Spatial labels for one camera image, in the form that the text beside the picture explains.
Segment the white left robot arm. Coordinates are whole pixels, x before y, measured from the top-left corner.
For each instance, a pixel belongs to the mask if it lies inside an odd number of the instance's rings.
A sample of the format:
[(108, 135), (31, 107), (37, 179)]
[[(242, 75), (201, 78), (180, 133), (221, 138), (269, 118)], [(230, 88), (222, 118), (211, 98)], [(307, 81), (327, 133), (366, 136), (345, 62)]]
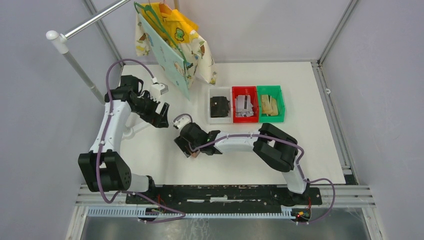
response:
[(137, 114), (147, 126), (169, 127), (170, 105), (163, 103), (157, 112), (159, 98), (168, 92), (168, 86), (155, 81), (150, 89), (144, 90), (143, 83), (133, 75), (123, 75), (120, 85), (105, 94), (105, 112), (99, 133), (89, 151), (79, 155), (78, 165), (91, 192), (139, 189), (139, 199), (151, 204), (157, 198), (157, 190), (144, 185), (149, 182), (148, 177), (133, 174), (120, 155), (122, 140), (140, 131), (140, 127), (126, 125), (131, 114)]

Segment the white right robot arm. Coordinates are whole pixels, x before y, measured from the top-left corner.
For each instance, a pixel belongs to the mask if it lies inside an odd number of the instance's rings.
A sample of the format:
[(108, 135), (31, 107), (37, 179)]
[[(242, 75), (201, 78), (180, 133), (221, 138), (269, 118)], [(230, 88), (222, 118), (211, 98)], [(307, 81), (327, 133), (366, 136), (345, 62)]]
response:
[(248, 133), (205, 132), (198, 124), (182, 120), (175, 120), (173, 127), (179, 131), (174, 142), (186, 157), (200, 153), (208, 156), (231, 152), (254, 153), (282, 174), (293, 203), (302, 204), (309, 198), (308, 179), (300, 166), (305, 151), (294, 137), (275, 125), (264, 123), (259, 130)]

